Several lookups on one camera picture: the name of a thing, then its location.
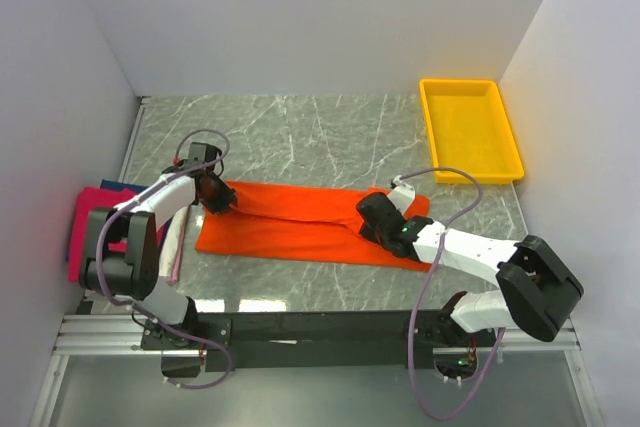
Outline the orange t shirt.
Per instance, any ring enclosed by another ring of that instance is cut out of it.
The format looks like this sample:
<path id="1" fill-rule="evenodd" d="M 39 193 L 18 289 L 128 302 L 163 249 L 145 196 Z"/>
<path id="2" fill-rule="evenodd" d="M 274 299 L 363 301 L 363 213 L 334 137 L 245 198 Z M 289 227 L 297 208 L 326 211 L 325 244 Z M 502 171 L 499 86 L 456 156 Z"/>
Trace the orange t shirt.
<path id="1" fill-rule="evenodd" d="M 394 256 L 360 235 L 356 204 L 366 191 L 232 181 L 237 204 L 205 213 L 200 253 L 427 271 L 431 265 Z"/>

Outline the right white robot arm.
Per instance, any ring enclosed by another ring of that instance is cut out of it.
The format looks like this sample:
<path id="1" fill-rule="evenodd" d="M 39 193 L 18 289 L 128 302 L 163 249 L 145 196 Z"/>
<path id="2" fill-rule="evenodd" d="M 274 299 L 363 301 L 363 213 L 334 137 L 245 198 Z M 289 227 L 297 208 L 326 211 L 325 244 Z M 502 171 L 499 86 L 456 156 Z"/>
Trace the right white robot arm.
<path id="1" fill-rule="evenodd" d="M 444 266 L 480 278 L 496 288 L 455 294 L 438 314 L 438 334 L 460 346 L 485 329 L 517 327 L 551 342 L 582 296 L 584 288 L 544 239 L 498 240 L 447 229 L 431 218 L 405 217 L 413 199 L 392 191 L 374 192 L 356 205 L 360 235 L 410 265 Z"/>

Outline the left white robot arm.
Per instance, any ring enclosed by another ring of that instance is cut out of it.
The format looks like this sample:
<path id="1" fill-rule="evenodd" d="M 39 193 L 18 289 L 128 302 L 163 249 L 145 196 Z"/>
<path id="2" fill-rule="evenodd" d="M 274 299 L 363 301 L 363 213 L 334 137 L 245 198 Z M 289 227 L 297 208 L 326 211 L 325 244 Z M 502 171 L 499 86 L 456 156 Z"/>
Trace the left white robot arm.
<path id="1" fill-rule="evenodd" d="M 160 279 L 157 231 L 178 211 L 201 204 L 213 214 L 237 203 L 235 190 L 216 172 L 227 148 L 193 142 L 187 157 L 176 159 L 141 193 L 114 207 L 88 214 L 79 268 L 81 287 L 138 307 L 165 324 L 164 336 L 176 348 L 193 346 L 200 335 L 195 301 Z"/>

